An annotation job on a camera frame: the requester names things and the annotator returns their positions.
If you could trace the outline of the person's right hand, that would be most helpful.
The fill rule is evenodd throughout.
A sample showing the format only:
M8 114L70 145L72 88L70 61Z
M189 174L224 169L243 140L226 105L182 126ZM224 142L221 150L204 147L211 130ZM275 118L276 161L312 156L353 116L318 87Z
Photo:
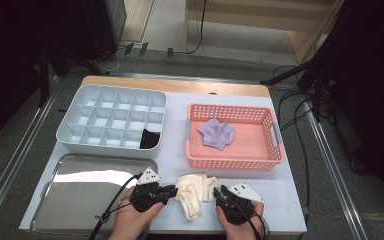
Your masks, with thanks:
M264 204L260 202L252 201L254 207L255 216L250 220L253 223L255 229L258 231L260 237L257 238L254 229L249 223L242 225L234 225L227 221L224 211L220 206L216 207L218 221L225 230L227 240L263 240L265 237L265 226L262 223L262 215L264 211Z

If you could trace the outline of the dark curtain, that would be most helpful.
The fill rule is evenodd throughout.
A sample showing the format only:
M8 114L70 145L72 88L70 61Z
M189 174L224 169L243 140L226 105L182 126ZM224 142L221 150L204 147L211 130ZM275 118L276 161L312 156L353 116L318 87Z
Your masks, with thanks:
M0 131L37 90L46 88L52 66L68 73L63 54L51 43L64 0L0 0Z
M345 0L329 39L332 95L361 140L352 154L384 181L384 0Z

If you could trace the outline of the black metal stand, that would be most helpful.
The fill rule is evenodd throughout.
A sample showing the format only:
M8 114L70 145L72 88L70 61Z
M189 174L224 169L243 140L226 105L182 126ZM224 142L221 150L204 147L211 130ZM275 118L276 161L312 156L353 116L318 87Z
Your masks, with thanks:
M275 85L283 80L292 77L300 72L303 73L302 77L298 80L298 89L300 91L308 90L312 85L314 88L314 97L312 100L312 113L316 121L320 121L321 117L321 99L323 84L326 80L325 70L323 63L326 59L327 51L318 50L316 54L306 62L278 75L269 80L262 80L261 85Z

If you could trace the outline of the person's left hand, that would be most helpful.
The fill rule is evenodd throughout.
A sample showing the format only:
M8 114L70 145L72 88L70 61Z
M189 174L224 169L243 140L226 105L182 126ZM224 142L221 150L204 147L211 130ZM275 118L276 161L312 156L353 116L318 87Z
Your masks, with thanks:
M132 193L133 189L129 189L120 202L108 240L136 240L164 207L162 203L156 203L147 211L138 212L130 203Z

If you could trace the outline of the light wooden shelf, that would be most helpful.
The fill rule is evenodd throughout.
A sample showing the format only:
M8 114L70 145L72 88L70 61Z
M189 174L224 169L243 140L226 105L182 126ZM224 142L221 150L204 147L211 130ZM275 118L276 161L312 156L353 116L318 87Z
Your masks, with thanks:
M206 8L204 20L285 30L299 63L310 58L323 34L328 34L345 0L186 0L185 23L201 19L193 10Z

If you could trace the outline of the pink perforated plastic basket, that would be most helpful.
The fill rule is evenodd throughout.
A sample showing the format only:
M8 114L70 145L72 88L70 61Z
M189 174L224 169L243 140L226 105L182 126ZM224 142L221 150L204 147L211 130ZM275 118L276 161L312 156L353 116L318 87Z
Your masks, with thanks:
M211 119L235 130L231 144L218 150L206 146L199 128ZM269 107L198 104L189 105L186 155L193 168L271 170L285 158L279 126Z

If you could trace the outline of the shiny metal tray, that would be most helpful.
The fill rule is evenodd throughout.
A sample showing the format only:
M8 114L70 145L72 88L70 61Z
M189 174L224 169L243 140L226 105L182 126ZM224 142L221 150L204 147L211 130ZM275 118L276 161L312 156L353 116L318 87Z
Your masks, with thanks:
M50 239L87 239L106 209L114 209L150 159L85 154L62 156L45 184L30 223L32 234Z

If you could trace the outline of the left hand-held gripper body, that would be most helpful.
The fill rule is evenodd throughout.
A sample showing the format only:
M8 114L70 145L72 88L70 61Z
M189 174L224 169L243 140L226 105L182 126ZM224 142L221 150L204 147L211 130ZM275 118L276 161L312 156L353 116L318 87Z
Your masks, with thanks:
M156 203L167 204L169 191L159 185L161 178L150 167L148 167L139 177L130 202L138 212L146 212Z

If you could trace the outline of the cream underwear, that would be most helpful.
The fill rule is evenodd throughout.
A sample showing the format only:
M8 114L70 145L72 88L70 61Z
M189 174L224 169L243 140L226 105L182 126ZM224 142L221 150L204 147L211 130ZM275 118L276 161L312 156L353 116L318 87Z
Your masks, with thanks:
M202 214L200 203L215 200L214 189L220 190L221 184L216 177L208 177L205 173L181 176L177 183L175 199L181 204L187 220L192 221Z

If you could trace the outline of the dark cabinet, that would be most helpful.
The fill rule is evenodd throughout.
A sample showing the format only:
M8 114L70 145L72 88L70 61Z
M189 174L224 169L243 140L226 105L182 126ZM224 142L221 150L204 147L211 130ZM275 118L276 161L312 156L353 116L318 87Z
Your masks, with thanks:
M92 56L103 60L118 49L127 19L124 0L82 0Z

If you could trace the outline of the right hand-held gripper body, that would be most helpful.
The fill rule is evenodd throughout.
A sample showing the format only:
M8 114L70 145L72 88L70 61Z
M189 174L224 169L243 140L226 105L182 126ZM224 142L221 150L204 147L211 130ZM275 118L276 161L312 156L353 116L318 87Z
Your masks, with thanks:
M227 187L231 192L230 198L224 196L223 204L217 204L224 211L227 221L231 224L244 224L254 215L252 201L263 203L263 198L248 184L241 183Z

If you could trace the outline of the black underwear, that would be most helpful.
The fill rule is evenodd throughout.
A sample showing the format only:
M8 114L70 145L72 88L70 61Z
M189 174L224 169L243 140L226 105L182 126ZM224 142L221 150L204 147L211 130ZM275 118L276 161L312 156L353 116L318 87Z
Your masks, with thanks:
M160 133L159 132L151 132L147 129L144 129L142 131L141 141L140 141L140 148L141 149L152 149L156 147L160 140Z

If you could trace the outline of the white divided storage box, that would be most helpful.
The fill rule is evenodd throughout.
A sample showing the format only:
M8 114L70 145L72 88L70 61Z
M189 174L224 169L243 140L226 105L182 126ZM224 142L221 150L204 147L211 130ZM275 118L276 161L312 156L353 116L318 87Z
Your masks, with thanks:
M159 153L166 103L161 91L84 85L68 107L56 138L75 153L152 159ZM144 129L160 133L156 147L140 148Z

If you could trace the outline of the lilac underwear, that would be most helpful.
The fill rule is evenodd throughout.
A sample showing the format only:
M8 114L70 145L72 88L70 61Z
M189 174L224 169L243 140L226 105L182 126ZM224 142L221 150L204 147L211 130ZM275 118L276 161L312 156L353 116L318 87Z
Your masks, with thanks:
M231 144L235 137L234 127L227 122L219 122L216 118L208 120L198 128L205 146L222 151Z

